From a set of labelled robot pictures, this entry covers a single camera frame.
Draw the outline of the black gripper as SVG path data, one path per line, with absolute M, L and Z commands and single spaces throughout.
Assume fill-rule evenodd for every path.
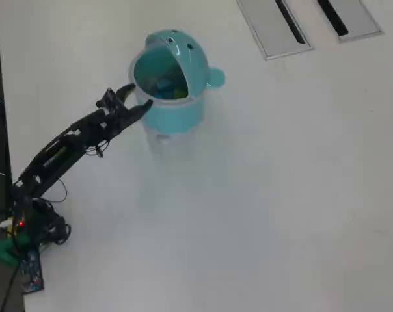
M 135 84 L 130 83 L 116 91 L 116 96 L 121 103 L 104 105 L 98 103 L 98 108 L 104 110 L 105 116 L 100 124 L 100 138 L 114 138 L 133 122 L 139 121 L 152 108 L 153 101 L 147 100 L 142 105 L 127 108 L 124 104 L 127 98 L 134 92 Z

